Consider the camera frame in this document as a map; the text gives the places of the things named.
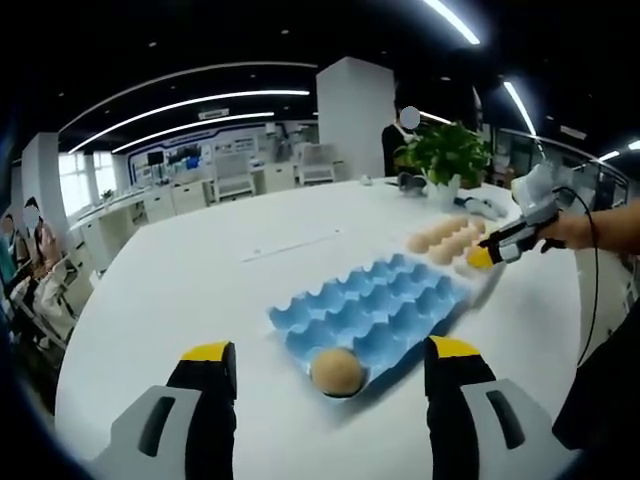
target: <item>black cable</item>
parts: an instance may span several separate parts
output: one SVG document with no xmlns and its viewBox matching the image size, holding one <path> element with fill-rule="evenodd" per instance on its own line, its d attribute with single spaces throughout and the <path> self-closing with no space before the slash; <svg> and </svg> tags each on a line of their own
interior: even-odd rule
<svg viewBox="0 0 640 480">
<path fill-rule="evenodd" d="M 573 196 L 577 198 L 578 201 L 584 207 L 584 211 L 587 214 L 587 217 L 589 218 L 589 224 L 591 225 L 591 240 L 593 242 L 593 249 L 595 251 L 595 257 L 596 257 L 596 291 L 593 298 L 593 316 L 591 318 L 591 327 L 589 328 L 589 336 L 587 337 L 587 343 L 585 344 L 584 350 L 582 350 L 582 353 L 580 354 L 580 358 L 578 359 L 578 365 L 580 365 L 582 363 L 582 360 L 584 359 L 584 356 L 587 354 L 587 350 L 589 349 L 589 344 L 591 343 L 591 337 L 593 336 L 593 329 L 596 325 L 596 313 L 598 312 L 598 291 L 600 287 L 599 285 L 600 268 L 598 265 L 598 236 L 596 235 L 596 226 L 595 226 L 595 223 L 593 222 L 593 218 L 591 217 L 591 211 L 589 210 L 589 207 L 587 206 L 585 201 L 582 200 L 582 198 L 580 198 L 580 195 L 578 195 L 578 193 L 575 190 L 569 187 L 558 187 L 553 191 L 559 192 L 561 190 L 566 190 L 567 192 L 571 192 Z"/>
</svg>

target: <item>blue egg carton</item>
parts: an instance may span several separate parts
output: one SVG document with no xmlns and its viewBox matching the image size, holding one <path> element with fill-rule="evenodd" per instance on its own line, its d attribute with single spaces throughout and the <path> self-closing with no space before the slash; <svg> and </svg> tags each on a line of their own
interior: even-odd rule
<svg viewBox="0 0 640 480">
<path fill-rule="evenodd" d="M 321 351 L 345 348 L 366 369 L 365 388 L 396 366 L 469 293 L 433 267 L 396 254 L 374 262 L 370 270 L 352 270 L 345 281 L 324 283 L 317 295 L 296 295 L 288 308 L 270 309 L 269 317 L 305 373 Z"/>
</svg>

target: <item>window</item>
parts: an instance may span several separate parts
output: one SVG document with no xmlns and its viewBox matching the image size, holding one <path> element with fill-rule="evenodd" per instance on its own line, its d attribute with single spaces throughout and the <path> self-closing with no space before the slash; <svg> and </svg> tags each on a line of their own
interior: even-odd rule
<svg viewBox="0 0 640 480">
<path fill-rule="evenodd" d="M 115 192 L 116 174 L 113 170 L 111 152 L 95 152 L 93 154 L 93 165 L 96 172 L 98 194 L 102 195 L 107 190 Z"/>
<path fill-rule="evenodd" d="M 67 217 L 91 203 L 84 155 L 60 155 L 60 190 Z"/>
</svg>

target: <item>round table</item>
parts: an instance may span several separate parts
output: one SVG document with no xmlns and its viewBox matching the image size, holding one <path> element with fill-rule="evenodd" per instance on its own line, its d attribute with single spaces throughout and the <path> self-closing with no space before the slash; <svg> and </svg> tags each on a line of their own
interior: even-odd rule
<svg viewBox="0 0 640 480">
<path fill-rule="evenodd" d="M 510 193 L 472 193 L 519 214 Z M 424 479 L 431 475 L 422 366 L 375 401 L 336 405 L 313 389 L 266 311 L 400 245 L 445 217 L 424 198 L 358 182 L 231 202 L 141 229 L 85 307 L 62 365 L 56 430 L 78 459 L 111 423 L 164 385 L 194 346 L 237 349 L 236 479 Z M 580 338 L 575 257 L 529 252 L 450 336 L 470 342 L 555 418 L 575 376 Z"/>
</svg>

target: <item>white pot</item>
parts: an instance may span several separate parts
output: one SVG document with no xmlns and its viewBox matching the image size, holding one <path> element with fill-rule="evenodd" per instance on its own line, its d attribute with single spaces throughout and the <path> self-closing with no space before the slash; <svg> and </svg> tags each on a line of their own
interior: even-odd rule
<svg viewBox="0 0 640 480">
<path fill-rule="evenodd" d="M 453 208 L 453 201 L 458 196 L 460 190 L 460 175 L 453 176 L 448 184 L 435 184 L 429 182 L 427 184 L 427 195 L 429 202 L 437 205 L 442 210 L 450 210 Z"/>
</svg>

